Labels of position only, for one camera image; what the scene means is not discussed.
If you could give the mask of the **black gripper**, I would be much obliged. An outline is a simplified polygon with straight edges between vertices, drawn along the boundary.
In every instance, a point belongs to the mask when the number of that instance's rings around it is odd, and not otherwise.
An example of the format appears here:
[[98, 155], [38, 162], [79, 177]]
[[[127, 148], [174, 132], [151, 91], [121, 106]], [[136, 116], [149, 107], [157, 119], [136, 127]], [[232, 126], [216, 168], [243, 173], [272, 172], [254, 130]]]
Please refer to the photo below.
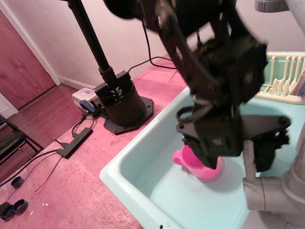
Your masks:
[[275, 151], [289, 144], [287, 129], [291, 120], [287, 116], [239, 112], [191, 114], [188, 117], [183, 114], [176, 114], [176, 129], [183, 135], [184, 145], [210, 169], [216, 169], [219, 156], [240, 156], [243, 142], [251, 140], [256, 172], [264, 172], [271, 168]]

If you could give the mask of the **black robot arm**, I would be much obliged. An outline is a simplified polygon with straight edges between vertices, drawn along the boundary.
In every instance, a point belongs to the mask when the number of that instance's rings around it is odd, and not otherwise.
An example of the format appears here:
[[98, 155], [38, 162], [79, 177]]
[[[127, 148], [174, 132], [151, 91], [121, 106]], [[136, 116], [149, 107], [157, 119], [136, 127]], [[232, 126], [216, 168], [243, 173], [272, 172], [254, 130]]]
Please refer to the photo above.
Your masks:
[[240, 105], [264, 83], [266, 44], [246, 28], [232, 0], [107, 0], [123, 19], [138, 19], [159, 34], [190, 89], [193, 105], [176, 119], [196, 157], [216, 168], [220, 156], [240, 156], [254, 144], [257, 172], [271, 168], [275, 152], [289, 142], [286, 116], [242, 115]]

